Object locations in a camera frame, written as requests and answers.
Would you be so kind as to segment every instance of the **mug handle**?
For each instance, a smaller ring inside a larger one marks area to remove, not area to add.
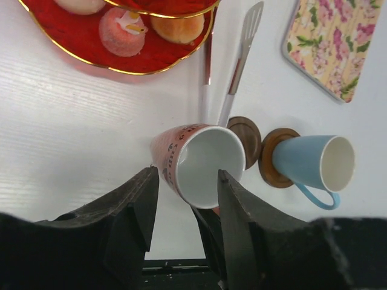
[[[333,205],[325,204],[322,201],[320,201],[317,197],[315,197],[312,192],[307,189],[306,186],[300,183],[295,183],[295,186],[298,187],[298,189],[316,206],[319,208],[322,208],[323,210],[334,210],[340,205],[340,195],[338,193],[328,192],[329,195],[332,197]]]

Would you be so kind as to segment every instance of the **pastry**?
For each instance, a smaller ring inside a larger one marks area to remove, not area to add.
[[[97,13],[105,6],[104,0],[54,0],[63,9],[78,15]]]
[[[153,29],[163,39],[175,44],[189,44],[199,37],[204,28],[204,16],[185,19],[151,17]]]
[[[118,7],[106,12],[99,25],[103,46],[116,56],[123,57],[140,53],[147,31],[139,14]]]

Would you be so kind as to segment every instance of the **light blue cup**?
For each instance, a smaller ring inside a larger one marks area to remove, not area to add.
[[[276,170],[288,177],[316,206],[334,210],[340,205],[337,192],[351,181],[355,169],[355,151],[339,136],[296,137],[279,143],[273,152]],[[307,186],[325,190],[333,199],[328,205],[315,197]]]

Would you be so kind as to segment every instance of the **floral cutting board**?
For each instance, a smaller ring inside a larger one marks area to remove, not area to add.
[[[300,0],[285,55],[331,95],[349,103],[384,0]]]

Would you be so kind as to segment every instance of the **white table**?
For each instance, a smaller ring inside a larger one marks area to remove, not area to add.
[[[265,0],[232,114],[251,118],[263,137],[277,127],[301,135],[344,135],[357,151],[356,175],[335,211],[318,209],[295,188],[269,187],[257,165],[241,182],[305,220],[387,216],[387,4],[354,101],[338,105],[281,56],[294,3]],[[214,121],[232,74],[243,15],[252,4],[223,0],[219,9],[213,45]],[[0,211],[38,221],[74,210],[150,165],[148,145],[155,134],[198,120],[202,51],[159,75],[124,76],[68,57],[17,0],[2,0],[0,53]],[[327,196],[321,193],[328,202]],[[190,208],[161,182],[147,259],[203,256]]]

